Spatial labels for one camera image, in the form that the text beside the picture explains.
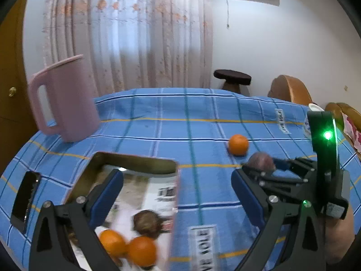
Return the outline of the person's right hand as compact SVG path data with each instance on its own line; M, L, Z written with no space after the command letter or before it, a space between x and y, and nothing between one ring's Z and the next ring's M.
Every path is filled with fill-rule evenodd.
M339 263L355 239L352 206L348 207L345 219L326 217L325 254L330 265Z

